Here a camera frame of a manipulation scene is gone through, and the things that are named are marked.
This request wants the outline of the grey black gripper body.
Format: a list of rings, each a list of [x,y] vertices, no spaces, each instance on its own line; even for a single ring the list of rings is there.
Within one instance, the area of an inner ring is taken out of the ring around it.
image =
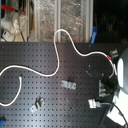
[[[106,97],[114,91],[116,83],[109,78],[103,78],[103,79],[101,79],[101,82],[105,88],[105,95],[103,97]]]

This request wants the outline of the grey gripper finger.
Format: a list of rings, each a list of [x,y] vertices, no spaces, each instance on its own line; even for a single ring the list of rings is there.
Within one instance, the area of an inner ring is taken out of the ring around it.
[[[103,97],[104,95],[105,95],[105,88],[101,80],[99,80],[99,97]]]

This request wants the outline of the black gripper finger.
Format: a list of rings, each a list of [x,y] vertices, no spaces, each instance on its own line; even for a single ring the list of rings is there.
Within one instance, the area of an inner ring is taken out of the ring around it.
[[[88,70],[86,71],[86,73],[94,78],[102,77],[102,74],[98,70],[94,69],[93,67],[88,67]]]

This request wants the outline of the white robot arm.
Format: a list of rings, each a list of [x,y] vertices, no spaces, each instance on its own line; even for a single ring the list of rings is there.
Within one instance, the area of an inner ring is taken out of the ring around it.
[[[99,96],[89,99],[89,107],[109,108],[102,119],[108,117],[115,123],[128,128],[128,48],[121,55],[111,51],[110,55],[102,53],[112,66],[112,74],[107,77],[98,70],[89,67],[86,71],[91,77],[99,81]]]

